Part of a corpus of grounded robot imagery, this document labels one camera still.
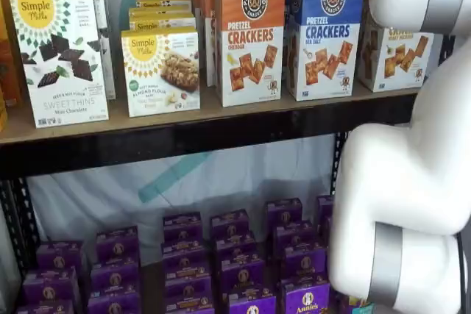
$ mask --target orange cracker box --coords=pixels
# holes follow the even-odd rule
[[[0,15],[0,83],[8,107],[23,103],[22,88],[25,86],[23,64],[16,39],[15,24],[10,0],[1,1]]]
[[[216,52],[214,39],[214,0],[200,0],[202,14],[199,20],[200,24],[204,24],[204,30],[199,32],[198,39],[201,49],[199,55],[202,60],[206,61],[206,82],[208,86],[216,84]]]
[[[215,0],[223,107],[280,99],[285,0]]]

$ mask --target product packaging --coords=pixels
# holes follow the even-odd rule
[[[322,239],[322,242],[324,244],[326,244],[327,246],[329,245],[329,241],[330,241],[330,227],[331,227],[331,224],[332,224],[332,217],[326,217],[324,219],[324,222],[322,222],[322,225],[321,225],[321,239]]]
[[[325,275],[296,279],[283,286],[281,313],[327,313],[330,285]]]
[[[215,0],[223,107],[280,99],[285,0]]]
[[[0,15],[0,84],[7,107],[21,106],[25,79],[21,55],[18,49],[15,24],[10,0],[1,1]]]
[[[136,21],[137,27],[154,25]],[[199,109],[194,27],[123,31],[121,42],[130,117]]]
[[[199,24],[203,26],[198,31],[200,44],[200,57],[205,58],[206,83],[208,87],[216,84],[216,24],[214,0],[200,0],[201,18]]]
[[[275,314],[277,299],[273,291],[262,285],[240,288],[229,295],[229,314]]]
[[[249,231],[249,216],[245,209],[211,217],[211,237],[231,237]]]
[[[310,221],[280,224],[274,228],[273,232],[273,255],[279,258],[285,247],[314,240],[315,234],[314,226]]]
[[[169,5],[158,7],[131,7],[129,9],[129,16],[139,16],[148,14],[172,14],[172,13],[188,13],[191,9],[188,5]]]
[[[195,293],[211,292],[211,272],[208,261],[179,264],[165,271],[165,296],[192,297]]]
[[[279,224],[301,221],[302,204],[298,198],[268,201],[265,204],[266,231],[271,234]]]
[[[351,96],[363,0],[290,0],[288,89],[297,101]]]
[[[139,283],[139,259],[136,254],[109,259],[93,265],[91,269],[92,290],[132,283]]]
[[[186,5],[191,9],[191,0],[136,0],[138,7],[169,7],[171,5]]]
[[[23,292],[28,304],[55,300],[72,301],[75,313],[83,313],[74,268],[28,271],[23,281]]]
[[[19,307],[16,314],[74,314],[74,306],[71,301],[51,301]]]
[[[281,278],[323,273],[326,270],[326,259],[325,246],[316,241],[288,246],[281,260]]]
[[[374,305],[352,296],[341,296],[339,314],[373,314]]]
[[[319,196],[316,198],[315,210],[314,210],[314,227],[316,232],[321,235],[321,225],[325,218],[331,217],[333,212],[333,197]]]
[[[45,270],[73,266],[79,278],[87,276],[89,271],[83,242],[78,240],[42,242],[36,249],[36,260],[39,268]]]
[[[108,119],[93,0],[11,0],[36,127]]]
[[[138,285],[113,286],[92,292],[88,300],[89,314],[141,313]]]
[[[0,132],[5,129],[7,125],[8,114],[7,107],[5,106],[5,100],[3,100],[3,93],[0,89]]]
[[[88,44],[96,53],[100,53],[103,63],[103,76],[105,78],[105,90],[107,99],[115,99],[115,82],[113,74],[112,50],[108,35],[108,18],[105,0],[94,0],[96,25],[98,26],[99,43]]]
[[[131,226],[96,235],[96,255],[98,261],[107,261],[115,257],[133,256],[139,259],[138,228]]]
[[[166,314],[183,314],[188,312],[195,314],[214,314],[213,294],[211,292],[195,293],[192,297],[177,296],[166,298]]]
[[[162,223],[165,242],[186,238],[202,238],[201,215],[199,213],[165,216]]]
[[[218,259],[232,255],[237,256],[248,251],[257,250],[257,243],[252,231],[241,235],[216,239],[216,253]]]
[[[187,267],[206,259],[207,251],[199,238],[173,240],[161,244],[162,263],[165,269]]]
[[[185,26],[192,26],[195,28],[196,22],[192,13],[148,13],[130,16],[130,29],[138,31],[150,31],[153,29],[168,29],[170,27]]]
[[[232,290],[263,283],[264,268],[265,261],[257,251],[222,258],[219,284],[223,301]]]
[[[420,88],[432,48],[433,34],[366,23],[358,78],[373,92]]]

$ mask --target chocolate image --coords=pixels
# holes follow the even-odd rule
[[[21,53],[21,61],[23,64],[36,64],[36,62],[33,59],[29,58],[29,54],[27,53]]]
[[[306,64],[306,84],[312,85],[318,82],[316,70],[316,62],[310,62]]]
[[[396,74],[396,57],[386,58],[384,60],[384,77],[388,78]]]
[[[87,42],[87,44],[92,48],[94,51],[100,51],[100,41],[99,40],[92,40],[91,42]]]
[[[262,62],[260,59],[255,61],[255,65],[253,68],[254,74],[249,78],[255,83],[258,84],[263,76],[263,70],[265,70],[265,63]]]
[[[428,37],[426,36],[420,36],[420,40],[417,44],[417,48],[415,49],[415,55],[418,56],[419,58],[422,58],[422,55],[424,54],[425,47],[427,47],[428,43]]]
[[[342,64],[347,64],[348,59],[350,58],[350,53],[352,53],[353,44],[348,43],[344,40],[341,45],[340,53],[339,53],[339,60]]]
[[[241,64],[242,77],[253,76],[252,55],[250,53],[244,54],[238,58],[238,61]]]
[[[66,62],[74,62],[78,60],[85,51],[79,51],[77,49],[66,49],[62,52],[59,57],[59,60]]]
[[[327,66],[324,69],[324,75],[329,79],[332,79],[337,71],[339,63],[339,59],[335,55],[331,54],[329,61],[327,62]]]
[[[98,33],[104,37],[104,38],[109,38],[109,34],[108,34],[108,29],[107,28],[104,28],[104,29],[98,29]]]
[[[415,52],[412,49],[409,49],[406,56],[404,57],[403,62],[400,65],[400,68],[403,69],[407,73],[414,59],[415,59]]]
[[[396,65],[400,65],[406,56],[406,45],[403,44],[396,48]]]
[[[277,52],[278,52],[278,48],[275,46],[268,45],[266,47],[265,59],[263,61],[265,62],[265,65],[268,66],[269,68],[273,68],[273,64],[275,63]]]
[[[194,92],[199,87],[198,65],[179,54],[167,53],[160,72],[162,79],[181,90]]]
[[[75,77],[87,81],[93,81],[90,64],[86,60],[78,59],[77,61],[72,62],[72,71],[74,72]]]
[[[57,56],[57,51],[52,45],[52,42],[48,42],[47,44],[40,46],[39,50],[41,52],[41,56],[43,57],[44,62]]]
[[[62,53],[69,49],[68,39],[56,35],[51,35],[52,46],[55,48],[57,53]]]
[[[242,79],[241,69],[234,68],[230,69],[230,84],[233,91],[241,90],[244,88],[244,80]]]
[[[55,71],[52,71],[51,73],[47,73],[46,75],[43,76],[41,81],[39,81],[38,88],[55,84],[57,79],[59,79],[59,74],[56,73]]]

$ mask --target pretzelized pretzel crackers box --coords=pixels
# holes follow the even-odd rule
[[[211,292],[211,272],[207,260],[178,266],[165,271],[165,296],[193,296],[195,293]]]
[[[228,314],[275,314],[277,299],[267,286],[239,288],[229,295]]]
[[[373,92],[420,88],[432,42],[431,33],[384,29],[368,16],[358,78]]]
[[[209,86],[216,84],[216,39],[215,39],[215,17],[214,17],[214,0],[201,0],[201,23],[204,24],[204,31],[200,32],[200,35],[204,33],[204,39],[202,43],[204,51],[200,52],[200,55],[204,55],[206,59],[206,82]]]
[[[109,259],[93,265],[91,269],[92,290],[136,282],[139,282],[139,259],[136,254]]]
[[[330,285],[327,277],[319,274],[285,284],[281,290],[282,314],[328,313]]]
[[[96,255],[98,261],[114,257],[139,256],[138,228],[131,226],[96,235]]]
[[[363,0],[290,0],[288,89],[297,101],[351,96]]]
[[[223,107],[280,99],[285,0],[215,0]]]

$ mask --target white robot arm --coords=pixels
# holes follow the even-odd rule
[[[471,0],[370,0],[382,26],[471,32]],[[455,314],[453,234],[471,214],[471,41],[421,89],[410,127],[367,124],[342,153],[330,234],[338,291],[410,314]]]

